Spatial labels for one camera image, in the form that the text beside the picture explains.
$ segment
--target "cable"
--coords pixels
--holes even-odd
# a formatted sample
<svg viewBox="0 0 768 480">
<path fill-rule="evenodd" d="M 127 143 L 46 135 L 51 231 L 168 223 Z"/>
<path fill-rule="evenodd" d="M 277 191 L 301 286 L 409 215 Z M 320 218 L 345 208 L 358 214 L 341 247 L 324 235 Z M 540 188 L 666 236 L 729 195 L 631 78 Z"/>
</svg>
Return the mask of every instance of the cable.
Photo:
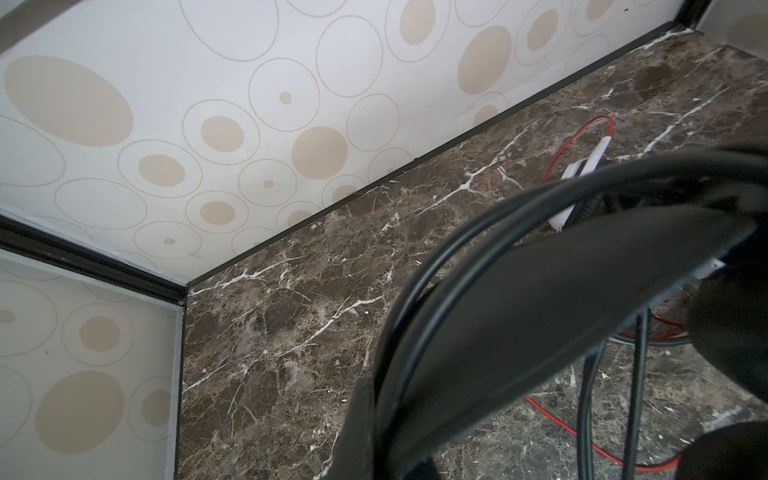
<svg viewBox="0 0 768 480">
<path fill-rule="evenodd" d="M 657 315 L 656 313 L 654 313 L 653 316 L 656 320 L 666 323 L 667 325 L 685 326 L 685 322 L 681 322 L 680 320 L 667 318 L 665 316 Z"/>
<path fill-rule="evenodd" d="M 634 337 L 622 336 L 620 333 L 614 333 L 611 335 L 610 340 L 612 342 L 621 343 L 622 345 L 634 346 Z M 658 348 L 667 348 L 670 346 L 687 345 L 690 343 L 688 335 L 674 338 L 663 338 L 658 340 L 648 340 L 648 346 L 654 346 Z"/>
<path fill-rule="evenodd" d="M 648 355 L 648 337 L 650 337 L 650 319 L 647 310 L 643 310 L 637 316 L 637 328 L 634 336 L 632 390 L 627 420 L 627 438 L 624 440 L 624 465 L 621 468 L 621 480 L 634 480 L 632 465 L 635 464 L 637 458 L 637 443 L 640 439 L 640 420 L 643 414 L 643 394 L 645 393 L 645 366 Z"/>
<path fill-rule="evenodd" d="M 568 426 L 568 424 L 560 420 L 558 417 L 552 415 L 550 412 L 547 412 L 547 410 L 545 410 L 544 407 L 537 404 L 536 401 L 534 401 L 531 397 L 527 396 L 525 397 L 525 399 L 528 400 L 528 402 L 531 403 L 531 405 L 533 405 L 539 412 L 543 413 L 552 422 L 557 423 L 564 429 L 568 430 L 571 434 L 576 435 L 576 430 L 573 430 L 570 426 Z M 624 464 L 624 462 L 620 458 L 614 457 L 613 455 L 601 449 L 594 443 L 592 444 L 592 448 L 597 453 L 599 453 L 600 455 L 603 455 L 608 460 L 611 460 L 616 465 Z M 638 472 L 663 472 L 664 470 L 669 470 L 670 468 L 674 468 L 675 465 L 677 465 L 679 457 L 680 457 L 680 454 L 678 453 L 674 457 L 669 458 L 668 460 L 664 460 L 661 463 L 654 463 L 649 465 L 640 464 L 640 465 L 635 465 L 634 468 Z"/>
<path fill-rule="evenodd" d="M 578 397 L 578 414 L 576 417 L 576 465 L 579 480 L 592 480 L 594 466 L 592 465 L 592 386 L 598 376 L 600 359 L 603 358 L 605 343 L 584 359 L 582 371 L 581 392 Z"/>
<path fill-rule="evenodd" d="M 530 190 L 526 190 L 514 197 L 503 200 L 491 207 L 483 214 L 471 219 L 462 227 L 451 233 L 440 245 L 435 248 L 435 252 L 420 266 L 419 270 L 411 276 L 400 294 L 397 296 L 395 304 L 389 312 L 389 317 L 382 328 L 379 341 L 376 344 L 376 354 L 374 356 L 374 392 L 378 395 L 384 375 L 389 368 L 389 362 L 397 348 L 402 333 L 408 328 L 409 315 L 414 306 L 420 300 L 421 294 L 429 284 L 429 281 L 440 270 L 445 262 L 470 240 L 478 236 L 482 231 L 491 225 L 503 220 L 509 214 L 525 205 L 527 202 L 537 197 L 539 194 L 551 189 L 557 183 L 538 185 Z"/>
<path fill-rule="evenodd" d="M 581 128 L 579 128 L 575 134 L 571 136 L 571 138 L 565 142 L 565 145 L 563 145 L 563 148 L 560 149 L 560 151 L 554 156 L 551 162 L 549 162 L 549 165 L 547 166 L 547 170 L 544 172 L 544 179 L 541 181 L 545 182 L 547 181 L 547 177 L 549 177 L 549 171 L 554 166 L 554 163 L 558 161 L 558 158 L 563 154 L 566 148 L 568 148 L 568 145 L 572 144 L 574 140 L 576 140 L 576 137 L 581 135 L 581 132 L 584 131 L 586 127 L 589 127 L 593 122 L 596 120 L 600 120 L 601 118 L 606 118 L 608 120 L 608 133 L 605 134 L 606 137 L 610 137 L 612 133 L 614 133 L 614 118 L 610 115 L 598 115 L 597 117 L 593 118 L 592 120 L 589 120 L 587 123 L 581 125 Z"/>
<path fill-rule="evenodd" d="M 668 323 L 670 325 L 675 325 L 675 326 L 682 326 L 682 325 L 684 325 L 684 323 L 682 323 L 682 322 L 678 322 L 677 320 L 671 320 L 671 319 L 667 319 L 667 318 L 664 318 L 664 320 L 666 320 L 666 321 L 663 321 L 663 320 L 659 319 L 658 315 L 656 315 L 655 313 L 652 313 L 650 311 L 650 309 L 648 309 L 647 312 L 648 312 L 649 315 L 651 315 L 653 318 L 659 320 L 660 322 Z M 688 343 L 690 343 L 690 336 L 689 335 L 684 335 L 684 336 L 679 336 L 679 335 L 684 335 L 684 333 L 683 332 L 661 333 L 660 335 L 652 336 L 648 340 L 647 344 L 648 344 L 648 346 L 659 347 L 659 348 L 667 348 L 667 347 L 670 347 L 670 346 L 687 345 Z M 634 335 L 632 335 L 629 332 L 614 333 L 614 334 L 612 334 L 609 337 L 609 339 L 611 341 L 613 341 L 613 342 L 621 343 L 622 345 L 634 346 L 634 344 L 635 344 Z"/>
<path fill-rule="evenodd" d="M 658 154 L 642 161 L 605 167 L 569 180 L 561 180 L 506 217 L 446 277 L 419 309 L 403 333 L 392 355 L 376 399 L 376 450 L 392 439 L 393 420 L 400 402 L 442 321 L 469 285 L 472 285 L 501 255 L 525 234 L 585 197 L 601 194 L 627 182 L 669 178 L 679 175 L 719 177 L 768 186 L 768 166 L 763 158 L 727 151 L 698 151 L 695 154 Z M 410 458 L 383 458 L 386 467 L 395 467 Z"/>
</svg>

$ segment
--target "brown marble surface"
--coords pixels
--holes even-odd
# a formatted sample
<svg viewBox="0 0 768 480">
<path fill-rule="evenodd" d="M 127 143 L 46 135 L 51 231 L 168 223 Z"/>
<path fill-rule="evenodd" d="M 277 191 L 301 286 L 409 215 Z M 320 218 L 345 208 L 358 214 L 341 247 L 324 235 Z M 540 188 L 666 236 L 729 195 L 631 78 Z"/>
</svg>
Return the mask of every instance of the brown marble surface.
<svg viewBox="0 0 768 480">
<path fill-rule="evenodd" d="M 541 181 L 564 141 L 616 118 L 607 157 L 768 137 L 766 62 L 699 34 L 652 42 L 355 199 L 190 292 L 179 478 L 321 478 L 354 379 L 371 373 L 388 307 L 456 226 Z M 582 135 L 555 174 L 585 157 Z M 535 394 L 575 421 L 579 369 Z M 702 432 L 768 409 L 691 347 L 650 354 L 639 459 L 657 462 Z M 620 454 L 631 371 L 611 345 L 594 391 L 594 439 Z M 447 479 L 575 478 L 574 437 L 516 402 L 435 455 Z M 598 478 L 619 470 L 595 459 Z M 639 474 L 638 478 L 671 478 Z"/>
</svg>

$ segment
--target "white plug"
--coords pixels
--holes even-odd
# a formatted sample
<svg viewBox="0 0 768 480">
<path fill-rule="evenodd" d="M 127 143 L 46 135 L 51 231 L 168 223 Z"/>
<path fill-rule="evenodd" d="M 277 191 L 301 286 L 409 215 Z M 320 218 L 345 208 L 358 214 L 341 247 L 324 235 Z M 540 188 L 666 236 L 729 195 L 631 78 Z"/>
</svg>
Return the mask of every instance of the white plug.
<svg viewBox="0 0 768 480">
<path fill-rule="evenodd" d="M 602 137 L 597 147 L 595 147 L 592 153 L 589 154 L 589 157 L 587 157 L 584 160 L 579 160 L 578 162 L 574 162 L 573 164 L 569 164 L 565 168 L 565 172 L 563 172 L 560 178 L 564 179 L 564 178 L 580 177 L 582 175 L 592 173 L 594 169 L 598 167 L 598 162 L 605 154 L 605 150 L 608 148 L 608 144 L 610 142 L 611 142 L 611 136 L 606 135 L 605 137 Z M 552 225 L 552 228 L 554 228 L 555 231 L 559 232 L 563 230 L 563 226 L 565 225 L 565 222 L 568 221 L 568 218 L 571 216 L 571 213 L 573 211 L 574 211 L 574 205 L 571 205 L 570 207 L 566 208 L 559 214 L 550 218 L 549 224 Z"/>
</svg>

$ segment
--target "circle pattern wallpaper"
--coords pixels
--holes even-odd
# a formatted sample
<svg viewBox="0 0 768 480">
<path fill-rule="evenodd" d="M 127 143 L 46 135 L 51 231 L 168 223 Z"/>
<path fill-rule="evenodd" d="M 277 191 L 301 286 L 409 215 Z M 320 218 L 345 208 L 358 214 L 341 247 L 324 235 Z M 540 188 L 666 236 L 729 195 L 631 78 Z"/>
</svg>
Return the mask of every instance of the circle pattern wallpaper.
<svg viewBox="0 0 768 480">
<path fill-rule="evenodd" d="M 181 315 L 0 252 L 3 478 L 90 478 L 104 465 L 109 478 L 162 478 L 176 432 Z"/>
<path fill-rule="evenodd" d="M 42 28 L 0 58 L 0 204 L 188 282 L 671 20 L 681 2 L 82 2 L 56 35 Z M 762 23 L 739 25 L 732 35 Z"/>
</svg>

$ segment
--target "red wire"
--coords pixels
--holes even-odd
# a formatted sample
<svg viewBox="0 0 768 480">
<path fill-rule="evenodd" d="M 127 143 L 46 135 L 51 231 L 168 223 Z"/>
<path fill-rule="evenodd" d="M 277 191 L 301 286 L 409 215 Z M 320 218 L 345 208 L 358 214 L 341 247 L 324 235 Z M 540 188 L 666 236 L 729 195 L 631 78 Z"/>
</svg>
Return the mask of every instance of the red wire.
<svg viewBox="0 0 768 480">
<path fill-rule="evenodd" d="M 666 323 L 667 325 L 685 326 L 685 322 L 657 315 L 656 313 L 654 313 L 654 318 L 662 323 Z"/>
<path fill-rule="evenodd" d="M 565 145 L 563 145 L 563 148 L 561 148 L 560 151 L 554 156 L 552 161 L 549 162 L 549 165 L 547 166 L 547 170 L 544 172 L 544 179 L 543 179 L 543 181 L 547 181 L 547 178 L 549 177 L 550 170 L 552 170 L 552 167 L 554 166 L 554 163 L 556 161 L 558 161 L 558 158 L 560 158 L 560 156 L 563 154 L 565 149 L 568 148 L 568 146 L 570 146 L 573 143 L 574 140 L 576 140 L 576 138 L 581 134 L 582 131 L 584 131 L 585 128 L 589 127 L 592 123 L 594 123 L 597 120 L 600 120 L 601 118 L 605 118 L 606 120 L 608 120 L 608 132 L 606 133 L 606 136 L 611 136 L 611 134 L 614 132 L 614 125 L 615 125 L 615 122 L 614 122 L 614 119 L 613 119 L 612 116 L 610 116 L 610 115 L 598 115 L 597 117 L 589 120 L 587 123 L 582 125 L 581 128 L 579 128 L 576 131 L 576 133 L 573 134 L 570 139 L 568 139 L 567 142 L 565 142 Z M 654 315 L 654 318 L 656 318 L 660 322 L 668 323 L 669 325 L 675 325 L 675 326 L 684 326 L 685 325 L 685 323 L 683 323 L 683 322 L 679 322 L 677 320 L 672 320 L 672 319 L 660 317 L 658 315 Z M 664 334 L 664 335 L 658 336 L 657 338 L 666 338 L 667 336 L 675 336 L 675 335 L 680 335 L 680 334 L 679 333 Z M 544 415 L 546 415 L 547 418 L 549 418 L 552 422 L 557 423 L 558 425 L 560 425 L 564 429 L 568 430 L 571 434 L 576 435 L 576 431 L 575 430 L 573 430 L 571 427 L 566 425 L 565 422 L 562 422 L 556 416 L 552 415 L 550 412 L 547 412 L 546 410 L 544 410 L 544 407 L 542 407 L 539 404 L 537 404 L 536 402 L 534 402 L 534 400 L 531 397 L 526 396 L 525 399 L 528 400 L 531 403 L 531 405 L 533 405 L 539 412 L 541 412 Z M 608 453 L 605 450 L 601 449 L 600 447 L 598 447 L 594 443 L 592 444 L 592 448 L 596 452 L 598 452 L 601 455 L 603 455 L 608 460 L 611 460 L 616 465 L 623 465 L 624 464 L 624 462 L 622 462 L 619 458 L 614 457 L 613 455 L 611 455 L 610 453 Z M 666 462 L 664 462 L 662 464 L 659 464 L 659 465 L 635 465 L 634 469 L 637 470 L 638 472 L 663 472 L 664 470 L 669 470 L 669 469 L 673 468 L 674 466 L 676 466 L 678 461 L 679 461 L 679 458 L 677 456 L 675 456 L 674 458 L 672 458 L 670 460 L 667 460 Z"/>
<path fill-rule="evenodd" d="M 614 132 L 614 118 L 612 116 L 610 116 L 610 115 L 598 115 L 597 117 L 593 118 L 592 120 L 589 120 L 587 123 L 582 125 L 581 128 L 579 128 L 578 131 L 575 134 L 573 134 L 571 139 L 568 140 L 568 142 L 566 142 L 565 145 L 563 145 L 563 148 L 561 148 L 560 151 L 558 152 L 558 154 L 554 156 L 554 158 L 552 159 L 551 162 L 549 162 L 549 165 L 547 166 L 547 171 L 544 172 L 544 180 L 543 181 L 547 181 L 547 177 L 549 176 L 549 171 L 552 169 L 552 166 L 554 165 L 554 163 L 556 161 L 558 161 L 558 158 L 560 158 L 560 156 L 563 154 L 565 149 L 568 148 L 568 145 L 573 143 L 573 141 L 576 140 L 576 137 L 578 137 L 581 134 L 581 132 L 584 131 L 584 129 L 586 127 L 589 127 L 592 124 L 592 122 L 594 122 L 596 120 L 599 120 L 601 118 L 606 118 L 608 120 L 608 122 L 609 122 L 608 123 L 608 133 L 606 133 L 606 136 L 611 136 L 611 134 Z"/>
<path fill-rule="evenodd" d="M 566 425 L 564 422 L 562 422 L 559 418 L 552 415 L 550 412 L 547 412 L 544 410 L 544 407 L 540 406 L 536 402 L 533 401 L 533 399 L 529 396 L 525 397 L 526 400 L 528 400 L 531 405 L 536 407 L 536 409 L 545 414 L 552 422 L 557 423 L 564 429 L 568 430 L 570 433 L 576 435 L 576 431 L 573 430 L 571 427 Z M 610 453 L 606 452 L 605 450 L 601 449 L 595 444 L 592 444 L 592 448 L 599 454 L 603 455 L 608 460 L 611 460 L 616 465 L 623 465 L 624 463 L 619 459 L 611 455 Z M 664 470 L 669 470 L 670 468 L 673 468 L 675 465 L 677 465 L 677 462 L 679 461 L 679 458 L 675 456 L 674 458 L 667 460 L 666 462 L 659 464 L 659 465 L 635 465 L 634 469 L 638 472 L 663 472 Z"/>
</svg>

